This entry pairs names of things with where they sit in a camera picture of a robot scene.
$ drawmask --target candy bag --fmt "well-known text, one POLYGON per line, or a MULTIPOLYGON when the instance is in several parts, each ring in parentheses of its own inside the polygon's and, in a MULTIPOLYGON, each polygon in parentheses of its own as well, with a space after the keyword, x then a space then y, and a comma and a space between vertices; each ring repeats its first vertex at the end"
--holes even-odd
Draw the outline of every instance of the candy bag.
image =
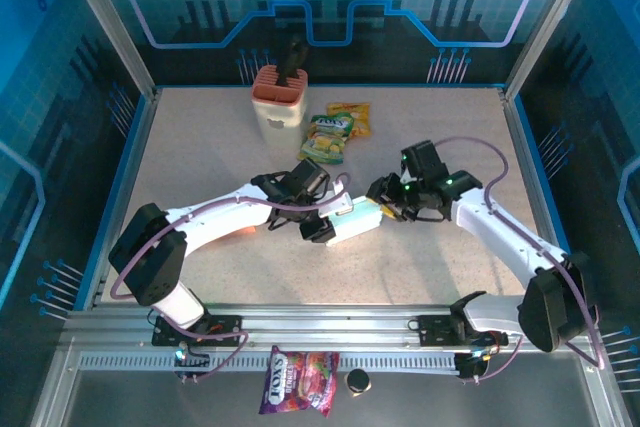
POLYGON ((340 354, 335 352, 281 352, 271 348, 260 414, 306 410, 329 417, 336 393, 340 354))
POLYGON ((298 159, 310 158, 325 164, 341 164, 345 141, 351 134, 353 124, 354 119, 348 113, 314 115, 298 159))
POLYGON ((362 104, 346 104, 342 102, 333 102, 327 105, 327 114, 336 115, 341 112, 351 114, 355 123, 351 130, 350 139, 353 137, 369 137, 371 135, 371 127, 369 126, 369 107, 370 103, 362 104))

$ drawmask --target black round object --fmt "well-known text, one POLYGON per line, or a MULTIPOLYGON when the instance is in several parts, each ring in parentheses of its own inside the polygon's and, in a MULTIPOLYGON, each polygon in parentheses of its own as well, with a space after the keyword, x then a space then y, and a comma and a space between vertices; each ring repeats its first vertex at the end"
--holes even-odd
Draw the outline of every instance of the black round object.
POLYGON ((369 374, 362 369, 354 369, 347 375, 347 387, 356 394, 366 391, 370 383, 369 374))

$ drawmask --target blue wall panel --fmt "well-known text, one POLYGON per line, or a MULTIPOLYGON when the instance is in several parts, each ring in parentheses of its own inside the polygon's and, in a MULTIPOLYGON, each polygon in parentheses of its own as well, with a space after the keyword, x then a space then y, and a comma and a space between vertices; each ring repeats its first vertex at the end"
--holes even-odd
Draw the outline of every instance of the blue wall panel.
POLYGON ((605 332, 640 328, 638 1, 573 0, 521 92, 571 249, 594 260, 605 332))
POLYGON ((114 3, 160 84, 249 83, 256 68, 244 68, 242 52, 266 49, 278 60, 293 34, 314 47, 305 65, 313 82, 454 84, 504 82, 546 1, 114 3), (433 75, 448 62, 455 75, 433 75))
POLYGON ((139 93, 85 0, 0 0, 0 14, 0 141, 15 152, 0 149, 0 424, 18 426, 76 296, 45 266, 84 271, 139 93))

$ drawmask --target pen holder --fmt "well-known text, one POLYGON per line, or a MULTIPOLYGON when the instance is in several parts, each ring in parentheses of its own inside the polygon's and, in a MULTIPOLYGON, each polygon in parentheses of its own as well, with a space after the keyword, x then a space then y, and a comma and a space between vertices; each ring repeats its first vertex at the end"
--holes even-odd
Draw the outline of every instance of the pen holder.
POLYGON ((304 70, 298 69, 297 73, 297 79, 289 77, 288 85, 280 86, 276 85, 276 66, 265 65, 251 88, 260 132, 270 150, 297 154, 304 140, 308 77, 304 70))

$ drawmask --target green candy bag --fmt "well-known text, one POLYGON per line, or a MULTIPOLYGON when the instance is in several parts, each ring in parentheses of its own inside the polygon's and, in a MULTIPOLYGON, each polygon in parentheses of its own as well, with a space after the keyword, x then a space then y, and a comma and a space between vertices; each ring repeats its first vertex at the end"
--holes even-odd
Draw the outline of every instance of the green candy bag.
POLYGON ((344 160, 344 146, 353 130, 354 122, 355 119, 346 112, 314 115, 298 159, 309 158, 324 164, 341 164, 344 160))

